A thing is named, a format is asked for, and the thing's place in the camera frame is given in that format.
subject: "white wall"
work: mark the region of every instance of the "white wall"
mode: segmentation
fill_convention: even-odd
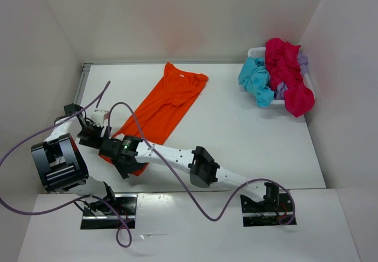
[[[322,0],[302,39],[317,103],[309,131],[362,261],[377,261],[378,0]]]
[[[73,101],[80,64],[45,0],[0,0],[0,153],[61,115]],[[0,170],[0,196],[31,211],[40,180],[30,147],[18,149]],[[16,261],[29,218],[0,207],[0,256]]]
[[[297,43],[320,0],[47,0],[85,62],[242,61]]]

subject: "blue towel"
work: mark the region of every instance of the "blue towel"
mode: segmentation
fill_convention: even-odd
[[[244,89],[256,97],[259,107],[269,107],[274,98],[274,91],[267,86],[270,76],[265,68],[264,58],[248,57],[237,80]]]

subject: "orange shirt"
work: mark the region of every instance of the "orange shirt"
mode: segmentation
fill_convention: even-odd
[[[204,74],[182,71],[167,63],[164,76],[135,111],[147,140],[164,144],[205,88],[207,80]],[[132,116],[114,136],[118,134],[141,137]],[[145,168],[133,174],[140,175]]]

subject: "white basket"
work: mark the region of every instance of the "white basket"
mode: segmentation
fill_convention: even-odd
[[[253,57],[253,58],[258,58],[258,57],[265,57],[265,47],[260,47],[260,48],[250,48],[248,51],[248,56]],[[316,98],[314,88],[311,84],[311,80],[309,79],[308,73],[305,73],[303,75],[303,82],[305,83],[305,86],[309,88],[312,93],[314,94],[314,99]],[[284,106],[285,101],[284,100],[272,100],[271,102],[272,106]]]

